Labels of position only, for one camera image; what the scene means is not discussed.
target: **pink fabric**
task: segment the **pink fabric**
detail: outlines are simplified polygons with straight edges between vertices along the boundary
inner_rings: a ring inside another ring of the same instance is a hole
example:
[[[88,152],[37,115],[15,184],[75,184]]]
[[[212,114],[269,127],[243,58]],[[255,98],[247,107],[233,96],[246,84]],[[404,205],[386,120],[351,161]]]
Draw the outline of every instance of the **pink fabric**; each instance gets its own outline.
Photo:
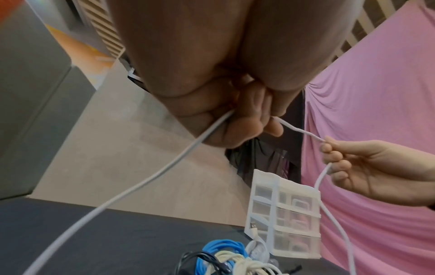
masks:
[[[338,140],[385,140],[435,154],[435,12],[407,3],[306,87],[305,128]],[[324,168],[305,136],[302,183]],[[435,211],[376,202],[332,185],[322,200],[348,233],[358,275],[435,274]],[[322,216],[322,255],[348,269],[344,241]]]

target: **hand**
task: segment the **hand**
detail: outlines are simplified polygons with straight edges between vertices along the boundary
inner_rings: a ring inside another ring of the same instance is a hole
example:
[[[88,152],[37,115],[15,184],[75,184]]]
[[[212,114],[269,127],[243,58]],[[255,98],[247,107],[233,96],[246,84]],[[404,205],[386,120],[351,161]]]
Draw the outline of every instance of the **hand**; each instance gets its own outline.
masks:
[[[148,91],[194,136],[236,109],[206,141],[233,148],[262,131],[282,134],[271,116],[330,63],[363,0],[107,3]],[[247,85],[248,75],[259,82]]]
[[[332,182],[386,203],[435,204],[435,155],[385,141],[337,141],[320,146],[323,162],[332,162]]]

